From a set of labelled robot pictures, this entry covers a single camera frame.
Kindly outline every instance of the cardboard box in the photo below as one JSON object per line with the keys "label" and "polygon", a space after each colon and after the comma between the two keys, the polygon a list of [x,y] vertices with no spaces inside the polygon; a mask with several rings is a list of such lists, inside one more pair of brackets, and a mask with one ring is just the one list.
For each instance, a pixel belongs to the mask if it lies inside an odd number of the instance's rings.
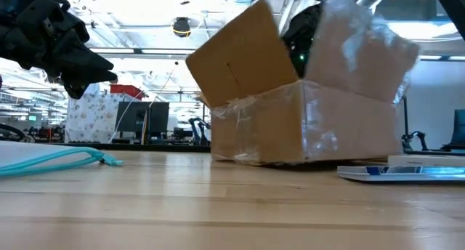
{"label": "cardboard box", "polygon": [[212,108],[215,160],[297,164],[400,151],[392,103],[419,47],[353,0],[327,0],[315,38],[299,80],[261,0],[186,59]]}

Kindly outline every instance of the black chair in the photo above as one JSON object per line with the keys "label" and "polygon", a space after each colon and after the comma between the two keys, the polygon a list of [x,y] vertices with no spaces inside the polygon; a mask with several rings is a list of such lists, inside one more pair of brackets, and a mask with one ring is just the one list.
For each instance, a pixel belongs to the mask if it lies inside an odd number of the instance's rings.
{"label": "black chair", "polygon": [[454,111],[452,140],[443,150],[465,150],[465,109]]}

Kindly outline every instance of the table surface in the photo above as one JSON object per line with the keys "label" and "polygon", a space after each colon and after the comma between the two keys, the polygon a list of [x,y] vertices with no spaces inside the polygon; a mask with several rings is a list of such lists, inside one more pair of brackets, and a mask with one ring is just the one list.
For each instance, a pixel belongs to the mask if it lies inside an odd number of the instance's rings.
{"label": "table surface", "polygon": [[458,185],[110,153],[125,165],[1,180],[0,249],[464,249]]}

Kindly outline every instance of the security camera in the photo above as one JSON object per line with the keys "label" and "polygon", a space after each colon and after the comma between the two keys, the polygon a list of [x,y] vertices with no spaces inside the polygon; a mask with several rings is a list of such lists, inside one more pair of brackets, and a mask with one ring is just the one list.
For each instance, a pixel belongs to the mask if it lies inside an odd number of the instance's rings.
{"label": "security camera", "polygon": [[180,38],[190,36],[189,18],[187,17],[177,17],[171,28],[173,29],[174,35]]}

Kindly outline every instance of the fluorescent light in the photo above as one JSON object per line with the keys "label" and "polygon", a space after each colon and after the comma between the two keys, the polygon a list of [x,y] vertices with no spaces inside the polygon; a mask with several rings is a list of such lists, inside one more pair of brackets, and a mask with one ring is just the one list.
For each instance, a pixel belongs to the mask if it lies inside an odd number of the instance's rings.
{"label": "fluorescent light", "polygon": [[421,55],[420,60],[439,60],[441,56]]}
{"label": "fluorescent light", "polygon": [[449,57],[449,61],[465,61],[465,56],[452,56]]}
{"label": "fluorescent light", "polygon": [[142,49],[142,53],[154,55],[190,55],[194,51],[193,49]]}
{"label": "fluorescent light", "polygon": [[29,115],[28,113],[24,113],[24,112],[3,112],[1,114],[6,115],[6,116],[28,116]]}
{"label": "fluorescent light", "polygon": [[0,104],[0,108],[7,109],[7,110],[12,110],[13,106],[12,105]]}
{"label": "fluorescent light", "polygon": [[5,89],[5,92],[14,96],[14,97],[19,97],[19,98],[24,98],[24,99],[27,99],[27,100],[31,100],[33,95],[32,93],[30,92],[27,92],[27,91],[17,91],[17,90],[6,90]]}
{"label": "fluorescent light", "polygon": [[389,28],[399,36],[407,39],[435,39],[438,36],[448,35],[457,32],[457,28],[452,23],[436,25],[427,22],[389,22]]}
{"label": "fluorescent light", "polygon": [[119,48],[91,48],[97,54],[134,54],[133,49],[119,49]]}

